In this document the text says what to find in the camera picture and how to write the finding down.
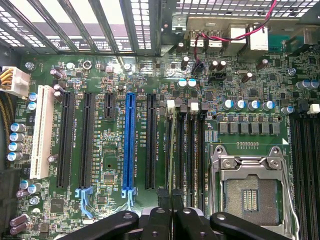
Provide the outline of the RAM slot with white latch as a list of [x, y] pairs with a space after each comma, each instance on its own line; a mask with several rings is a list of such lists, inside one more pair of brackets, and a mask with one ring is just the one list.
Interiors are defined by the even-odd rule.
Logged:
[[167, 188], [169, 193], [172, 191], [173, 186], [173, 144], [174, 144], [174, 132], [175, 132], [175, 101], [167, 101], [166, 111], [166, 146], [165, 146], [165, 157], [166, 157], [166, 179]]
[[307, 116], [312, 238], [320, 240], [320, 103], [312, 103]]
[[190, 207], [196, 206], [196, 192], [195, 192], [195, 170], [196, 170], [196, 158], [195, 158], [195, 121], [199, 111], [198, 102], [191, 102], [190, 109], [187, 116], [187, 194], [188, 205]]

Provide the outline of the white power connector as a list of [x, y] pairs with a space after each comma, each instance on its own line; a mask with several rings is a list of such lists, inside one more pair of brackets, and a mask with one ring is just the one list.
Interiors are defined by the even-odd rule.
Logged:
[[29, 96], [30, 75], [15, 66], [4, 66], [0, 71], [0, 92], [26, 99]]

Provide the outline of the metal rear port block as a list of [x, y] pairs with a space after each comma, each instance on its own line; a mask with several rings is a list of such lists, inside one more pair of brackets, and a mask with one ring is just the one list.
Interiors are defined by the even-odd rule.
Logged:
[[192, 54], [221, 54], [227, 57], [253, 55], [260, 57], [269, 51], [268, 27], [257, 32], [264, 19], [190, 16], [184, 34], [185, 47]]

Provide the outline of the silver rear port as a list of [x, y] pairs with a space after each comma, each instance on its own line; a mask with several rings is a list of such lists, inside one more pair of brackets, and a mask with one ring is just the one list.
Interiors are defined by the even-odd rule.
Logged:
[[286, 54], [288, 56], [298, 56], [319, 43], [320, 26], [306, 26], [285, 42]]

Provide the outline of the white PCI expansion slot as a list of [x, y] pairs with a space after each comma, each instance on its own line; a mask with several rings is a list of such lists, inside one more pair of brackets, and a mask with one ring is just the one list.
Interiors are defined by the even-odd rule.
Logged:
[[30, 179], [38, 180], [49, 176], [50, 163], [48, 157], [51, 155], [55, 106], [54, 92], [54, 89], [49, 85], [38, 86], [30, 159]]

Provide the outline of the grey metal PC case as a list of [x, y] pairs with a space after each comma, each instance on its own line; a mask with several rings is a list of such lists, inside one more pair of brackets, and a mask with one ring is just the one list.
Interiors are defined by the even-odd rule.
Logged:
[[[171, 54], [182, 56], [180, 68], [189, 61], [196, 67], [203, 64], [202, 56], [237, 57], [258, 62], [268, 53], [288, 56], [286, 41], [303, 27], [320, 27], [320, 0], [100, 0], [112, 34], [118, 46], [114, 53], [105, 38], [88, 0], [69, 0], [92, 37], [99, 53], [91, 52], [80, 31], [68, 17], [58, 0], [39, 0], [50, 15], [79, 49], [73, 52], [46, 23], [27, 0], [9, 0], [53, 44], [54, 53], [0, 2], [0, 71], [4, 66], [21, 71], [23, 57], [30, 56], [102, 56], [137, 59], [163, 59]], [[259, 28], [246, 33], [249, 36], [268, 27], [268, 52], [253, 55], [223, 56], [219, 53], [189, 53], [184, 39], [189, 17], [231, 17], [264, 19]], [[29, 196], [32, 185], [21, 189], [21, 171], [13, 167], [18, 161], [7, 160], [10, 152], [11, 125], [16, 121], [20, 98], [0, 91], [0, 240], [9, 240], [7, 233], [20, 227], [26, 220], [18, 215], [18, 201]]]

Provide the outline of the RAM slot with black latch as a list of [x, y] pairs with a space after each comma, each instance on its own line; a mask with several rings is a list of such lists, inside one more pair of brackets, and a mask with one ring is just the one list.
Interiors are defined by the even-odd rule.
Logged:
[[185, 135], [185, 116], [188, 112], [188, 107], [182, 102], [178, 101], [176, 113], [176, 161], [175, 161], [175, 185], [176, 188], [184, 190], [184, 135]]
[[292, 141], [292, 163], [293, 163], [293, 182], [294, 182], [294, 201], [296, 214], [299, 220], [300, 240], [308, 240], [308, 224], [305, 220], [307, 216], [305, 203], [305, 183], [303, 157], [301, 149], [301, 130], [299, 108], [294, 106], [294, 112], [290, 115], [290, 130]]
[[200, 111], [197, 115], [198, 125], [197, 125], [197, 136], [198, 136], [198, 173], [197, 173], [197, 183], [198, 183], [198, 208], [204, 213], [206, 208], [205, 201], [205, 175], [206, 175], [206, 158], [205, 158], [205, 119], [207, 112], [209, 110], [209, 104], [207, 102], [202, 102]]

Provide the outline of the metal case slot bar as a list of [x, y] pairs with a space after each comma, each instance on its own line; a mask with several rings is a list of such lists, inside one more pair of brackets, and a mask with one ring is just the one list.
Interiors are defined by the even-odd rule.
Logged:
[[98, 24], [101, 28], [101, 31], [103, 32], [105, 38], [108, 40], [108, 43], [110, 45], [111, 50], [114, 53], [118, 53], [119, 52], [119, 48], [118, 45], [115, 41], [115, 38], [113, 36], [111, 27], [109, 25], [109, 22], [107, 20], [106, 14], [103, 10], [102, 4], [100, 2], [100, 0], [88, 0], [92, 11], [98, 21]]
[[37, 11], [37, 13], [45, 20], [45, 22], [57, 33], [57, 35], [66, 43], [66, 45], [75, 53], [79, 52], [79, 49], [68, 37], [66, 32], [60, 27], [56, 20], [50, 15], [46, 8], [39, 0], [27, 0], [28, 3]]
[[54, 44], [22, 13], [15, 7], [9, 0], [0, 0], [0, 2], [17, 17], [26, 26], [32, 34], [41, 40], [46, 47], [52, 50], [53, 53], [58, 54], [60, 51]]
[[73, 8], [70, 0], [57, 0], [60, 6], [63, 8], [65, 13], [68, 15], [72, 23], [78, 28], [80, 35], [85, 40], [85, 42], [90, 47], [91, 52], [99, 53], [99, 50], [93, 41], [92, 37], [90, 36], [89, 32], [87, 31], [85, 25], [82, 23], [80, 17], [78, 16], [77, 12]]

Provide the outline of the blue expansion slot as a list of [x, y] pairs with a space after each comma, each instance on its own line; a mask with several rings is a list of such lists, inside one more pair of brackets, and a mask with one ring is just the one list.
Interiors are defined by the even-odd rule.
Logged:
[[136, 94], [129, 92], [125, 97], [124, 148], [122, 172], [122, 198], [127, 199], [127, 209], [134, 206], [135, 175], [135, 137], [136, 137]]

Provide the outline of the short black expansion slot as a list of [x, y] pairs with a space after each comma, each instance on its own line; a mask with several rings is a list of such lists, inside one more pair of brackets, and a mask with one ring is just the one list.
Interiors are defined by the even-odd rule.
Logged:
[[116, 96], [114, 93], [104, 94], [104, 119], [106, 121], [115, 120]]

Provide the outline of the long black expansion slot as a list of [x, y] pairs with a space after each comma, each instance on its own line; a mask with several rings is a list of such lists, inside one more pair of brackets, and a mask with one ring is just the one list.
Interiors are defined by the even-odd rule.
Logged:
[[147, 94], [145, 188], [155, 188], [157, 144], [157, 100], [155, 93]]
[[91, 186], [92, 164], [93, 164], [93, 134], [95, 123], [95, 101], [94, 93], [85, 93], [83, 96], [83, 118], [79, 157], [78, 188], [75, 197], [80, 198], [81, 212], [88, 218], [93, 215], [87, 210], [89, 195], [93, 193]]
[[61, 123], [59, 130], [59, 152], [57, 160], [56, 187], [66, 189], [70, 183], [72, 156], [73, 122], [75, 112], [75, 96], [73, 92], [63, 94]]

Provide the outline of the green motherboard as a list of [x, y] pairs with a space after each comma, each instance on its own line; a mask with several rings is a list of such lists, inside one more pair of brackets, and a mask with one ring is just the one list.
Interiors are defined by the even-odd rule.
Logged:
[[[307, 222], [307, 240], [312, 237], [312, 203], [308, 158], [308, 116], [311, 104], [320, 104], [320, 50], [311, 48], [298, 56], [267, 53], [260, 60], [240, 57], [202, 56], [196, 67], [190, 59], [185, 69], [180, 68], [181, 55], [170, 54], [159, 59], [135, 57], [48, 55], [25, 56], [20, 67], [30, 75], [30, 94], [27, 101], [18, 101], [15, 119], [25, 125], [23, 159], [13, 164], [21, 171], [21, 190], [32, 185], [32, 193], [20, 198], [17, 215], [26, 222], [13, 227], [5, 237], [9, 240], [57, 240], [121, 211], [128, 211], [127, 199], [122, 198], [125, 102], [127, 93], [136, 95], [135, 155], [132, 212], [158, 206], [159, 189], [167, 187], [166, 170], [166, 115], [167, 101], [175, 102], [173, 140], [172, 190], [176, 188], [176, 132], [178, 101], [187, 105], [184, 119], [184, 189], [183, 203], [188, 205], [188, 113], [191, 102], [198, 102], [195, 119], [195, 200], [198, 208], [198, 113], [201, 103], [209, 104], [204, 125], [205, 146], [205, 218], [209, 218], [209, 157], [211, 147], [224, 146], [231, 155], [267, 155], [278, 146], [286, 160], [291, 195], [295, 205], [294, 169], [290, 116], [294, 106], [299, 108], [303, 180]], [[180, 89], [180, 79], [195, 79], [196, 87]], [[48, 85], [54, 90], [54, 112], [49, 162], [49, 175], [31, 179], [31, 154], [38, 86]], [[57, 187], [57, 161], [60, 145], [62, 101], [66, 92], [74, 93], [74, 117], [67, 188]], [[93, 193], [88, 196], [88, 218], [81, 211], [81, 199], [75, 197], [79, 180], [79, 162], [83, 127], [84, 94], [95, 94], [92, 172]], [[105, 93], [114, 93], [115, 119], [104, 119]], [[146, 189], [147, 94], [156, 94], [156, 165], [155, 188]], [[233, 107], [224, 110], [225, 100]], [[245, 101], [241, 111], [234, 108], [238, 100]], [[260, 102], [258, 110], [250, 111], [248, 103]], [[274, 108], [265, 111], [264, 102], [273, 101]]]

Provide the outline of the metal CPU socket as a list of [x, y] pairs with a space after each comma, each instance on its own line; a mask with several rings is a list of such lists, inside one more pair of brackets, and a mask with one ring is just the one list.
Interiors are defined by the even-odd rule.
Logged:
[[285, 235], [281, 158], [278, 146], [265, 155], [220, 157], [221, 209], [243, 220]]

